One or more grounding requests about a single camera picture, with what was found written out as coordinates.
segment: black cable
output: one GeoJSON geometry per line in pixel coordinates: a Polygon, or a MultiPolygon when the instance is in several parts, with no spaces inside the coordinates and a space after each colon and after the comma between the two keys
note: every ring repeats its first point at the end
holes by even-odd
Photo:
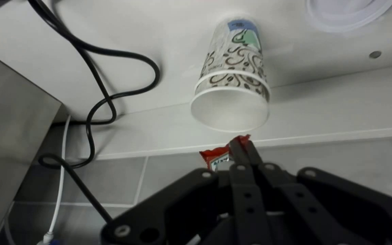
{"type": "Polygon", "coordinates": [[[44,154],[48,160],[55,161],[57,165],[61,165],[66,172],[72,177],[75,184],[79,187],[79,189],[86,195],[87,200],[91,203],[91,206],[100,213],[100,215],[104,218],[104,221],[108,224],[112,221],[112,217],[109,213],[101,206],[101,203],[93,196],[93,194],[89,191],[89,188],[85,185],[85,183],[78,177],[78,175],[74,172],[74,169],[61,158],[53,155],[53,154],[44,154]]]}
{"type": "MultiPolygon", "coordinates": [[[[46,4],[44,4],[41,0],[29,0],[29,3],[32,4],[33,10],[53,29],[56,30],[61,37],[64,37],[67,41],[70,41],[72,44],[72,47],[78,51],[78,53],[83,57],[83,60],[86,62],[89,70],[91,71],[102,96],[104,96],[104,100],[101,100],[98,104],[95,104],[93,106],[93,109],[89,112],[87,115],[87,119],[86,121],[74,121],[74,126],[86,126],[86,135],[87,135],[87,140],[89,140],[89,147],[90,147],[90,154],[89,157],[79,162],[79,164],[74,164],[74,165],[68,165],[71,166],[72,169],[78,169],[78,168],[82,168],[82,166],[86,166],[89,165],[94,157],[95,157],[95,143],[94,143],[94,139],[93,139],[93,134],[91,134],[91,126],[104,126],[104,124],[110,124],[113,121],[116,121],[117,119],[117,112],[116,112],[116,108],[115,108],[115,104],[113,104],[113,100],[117,100],[117,98],[123,98],[123,97],[132,97],[132,96],[138,96],[138,94],[143,94],[146,91],[150,91],[153,90],[158,82],[159,82],[159,77],[161,77],[161,72],[159,72],[159,67],[149,57],[143,56],[143,55],[139,55],[139,53],[132,53],[132,52],[124,52],[124,51],[115,51],[115,49],[105,49],[105,48],[100,48],[100,47],[95,47],[95,45],[91,45],[91,44],[87,44],[82,40],[79,40],[78,37],[75,37],[55,15],[53,13],[46,7],[46,4]],[[142,87],[139,90],[132,90],[132,91],[125,91],[125,93],[117,93],[117,94],[113,94],[113,96],[109,96],[105,86],[104,86],[104,82],[94,66],[94,62],[91,60],[91,57],[89,56],[87,52],[93,52],[93,53],[97,53],[97,55],[104,55],[104,56],[115,56],[115,57],[125,57],[125,59],[134,59],[134,60],[140,60],[146,64],[149,64],[154,72],[155,72],[155,78],[154,81],[146,86],[146,87],[142,87]],[[108,104],[110,111],[112,111],[112,119],[109,120],[102,120],[102,121],[93,121],[93,117],[94,115],[97,113],[97,111],[102,106],[108,104]]],[[[59,158],[57,155],[53,155],[53,154],[45,154],[45,155],[41,155],[38,162],[42,165],[42,166],[46,166],[46,168],[52,168],[52,169],[59,169],[59,165],[55,165],[55,164],[51,164],[48,162],[46,160],[49,160],[52,162],[52,160],[59,160],[60,162],[66,162],[64,160],[59,158]]]]}

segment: red snack wrapper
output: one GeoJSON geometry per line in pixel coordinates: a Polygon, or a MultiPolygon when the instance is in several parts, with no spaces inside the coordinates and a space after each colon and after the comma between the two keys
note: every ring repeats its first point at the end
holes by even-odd
{"type": "MultiPolygon", "coordinates": [[[[238,140],[241,146],[247,146],[249,143],[249,138],[251,138],[251,135],[244,135],[244,136],[237,136],[233,140],[238,140]]],[[[234,161],[233,155],[230,154],[230,149],[228,146],[200,151],[200,155],[206,161],[207,168],[214,170],[214,172],[217,172],[222,164],[230,165],[234,161]]]]}

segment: patterned paper cup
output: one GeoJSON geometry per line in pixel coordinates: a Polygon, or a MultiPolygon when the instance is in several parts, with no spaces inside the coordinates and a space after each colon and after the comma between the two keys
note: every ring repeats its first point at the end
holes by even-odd
{"type": "Polygon", "coordinates": [[[256,26],[247,19],[219,25],[196,85],[193,117],[219,131],[251,131],[267,121],[268,101],[256,26]]]}

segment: stainless steel surface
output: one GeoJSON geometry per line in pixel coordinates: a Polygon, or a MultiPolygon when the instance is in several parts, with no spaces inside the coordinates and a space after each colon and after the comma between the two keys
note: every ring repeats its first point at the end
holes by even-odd
{"type": "Polygon", "coordinates": [[[0,228],[60,106],[0,63],[0,228]]]}

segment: white tile wall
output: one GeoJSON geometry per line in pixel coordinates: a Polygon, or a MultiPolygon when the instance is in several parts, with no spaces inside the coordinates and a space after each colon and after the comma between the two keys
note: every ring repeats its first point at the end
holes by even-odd
{"type": "MultiPolygon", "coordinates": [[[[290,173],[315,166],[392,195],[392,139],[260,149],[259,153],[264,161],[275,162],[290,173]]],[[[191,170],[204,166],[199,154],[193,153],[100,161],[78,173],[106,207],[132,207],[191,170]]],[[[27,175],[11,217],[15,240],[22,241],[18,244],[36,244],[49,226],[53,206],[42,202],[55,202],[57,176],[57,172],[41,166],[33,166],[27,175]]],[[[70,177],[64,192],[64,202],[70,206],[87,206],[70,177]]],[[[93,209],[64,207],[57,230],[66,244],[93,244],[98,241],[102,225],[93,209]]]]}

